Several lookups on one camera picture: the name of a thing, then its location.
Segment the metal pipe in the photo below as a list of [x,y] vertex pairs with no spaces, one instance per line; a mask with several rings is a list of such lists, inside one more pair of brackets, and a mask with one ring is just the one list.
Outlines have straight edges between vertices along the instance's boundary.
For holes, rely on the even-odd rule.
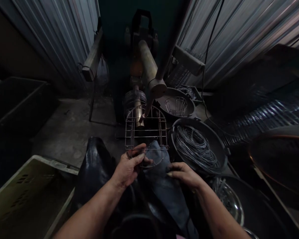
[[169,63],[169,59],[172,56],[172,53],[174,51],[174,47],[176,45],[176,41],[178,39],[178,35],[180,33],[180,30],[182,29],[183,23],[185,21],[186,18],[186,14],[187,11],[189,9],[191,0],[183,0],[177,17],[175,19],[174,25],[173,25],[173,30],[171,31],[170,35],[169,35],[169,40],[167,43],[167,50],[163,56],[162,61],[160,62],[160,65],[158,67],[155,79],[157,80],[162,80],[163,76],[165,74],[166,68],[168,66]]
[[155,79],[157,65],[146,41],[141,40],[139,42],[139,50],[141,54],[141,61],[143,64],[143,84],[148,89],[149,97],[158,99],[164,95],[167,90],[167,86],[162,79]]
[[[133,87],[133,90],[138,91],[139,90],[139,86],[135,85]],[[135,124],[136,124],[136,128],[144,128],[144,122],[143,120],[140,121],[141,117],[142,117],[142,102],[141,99],[139,97],[136,96],[136,98],[134,99],[134,107],[135,107]]]
[[154,102],[154,99],[153,98],[150,98],[149,101],[147,101],[147,104],[146,104],[146,108],[145,108],[145,111],[144,111],[144,114],[142,115],[142,117],[140,118],[139,122],[142,123],[144,118],[146,118],[152,108],[152,105],[153,105],[153,102]]

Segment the corrugated metal sheet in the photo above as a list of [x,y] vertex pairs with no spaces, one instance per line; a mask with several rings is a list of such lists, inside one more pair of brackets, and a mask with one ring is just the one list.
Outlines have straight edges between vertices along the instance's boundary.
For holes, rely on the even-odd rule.
[[[205,59],[221,0],[194,0],[178,45]],[[209,89],[221,84],[258,54],[299,39],[299,0],[225,0],[211,40],[205,73]],[[293,47],[299,48],[299,41]],[[184,72],[180,84],[201,86],[201,76]]]
[[57,70],[69,89],[85,91],[88,84],[78,72],[77,63],[84,63],[94,42],[96,3],[95,0],[0,0],[0,9],[38,54]]
[[231,122],[219,124],[228,134],[216,129],[226,146],[242,143],[241,139],[251,140],[270,129],[299,124],[299,89],[277,97],[267,104],[237,117]]

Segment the concrete floor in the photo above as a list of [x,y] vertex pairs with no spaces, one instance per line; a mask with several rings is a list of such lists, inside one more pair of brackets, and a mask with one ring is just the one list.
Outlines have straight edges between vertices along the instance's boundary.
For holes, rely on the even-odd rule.
[[100,137],[109,152],[119,159],[124,153],[124,140],[115,139],[115,113],[109,97],[95,99],[89,122],[89,99],[61,99],[40,132],[33,139],[32,154],[54,158],[80,167],[90,137]]

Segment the gray cloth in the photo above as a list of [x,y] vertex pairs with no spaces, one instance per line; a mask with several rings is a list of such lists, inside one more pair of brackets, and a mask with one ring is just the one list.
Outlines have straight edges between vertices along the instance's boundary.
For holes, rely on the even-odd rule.
[[[150,144],[146,156],[157,162],[157,159],[162,157],[162,153],[161,150],[153,149],[160,149],[156,140]],[[198,232],[189,216],[189,210],[179,182],[166,175],[169,164],[169,154],[167,150],[163,150],[162,162],[153,168],[144,170],[145,177],[151,183],[155,195],[166,207],[184,236],[189,239],[198,239]]]

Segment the forearm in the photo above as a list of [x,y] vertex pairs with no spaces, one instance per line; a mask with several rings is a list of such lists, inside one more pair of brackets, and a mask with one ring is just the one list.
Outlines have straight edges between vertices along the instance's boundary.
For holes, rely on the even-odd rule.
[[196,193],[213,238],[249,238],[205,182],[196,190]]
[[56,239],[97,238],[119,202],[123,189],[108,181],[94,196],[81,207],[59,230]]

